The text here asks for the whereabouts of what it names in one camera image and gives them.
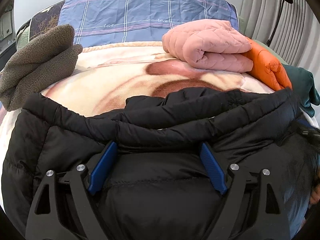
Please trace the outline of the person's right hand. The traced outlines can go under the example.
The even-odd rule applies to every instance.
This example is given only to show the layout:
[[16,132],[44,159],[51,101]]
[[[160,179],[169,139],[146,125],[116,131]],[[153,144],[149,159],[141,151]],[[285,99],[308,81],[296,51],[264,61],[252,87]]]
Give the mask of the person's right hand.
[[320,184],[318,184],[312,189],[310,199],[309,199],[309,204],[315,205],[319,202],[319,200],[320,200]]

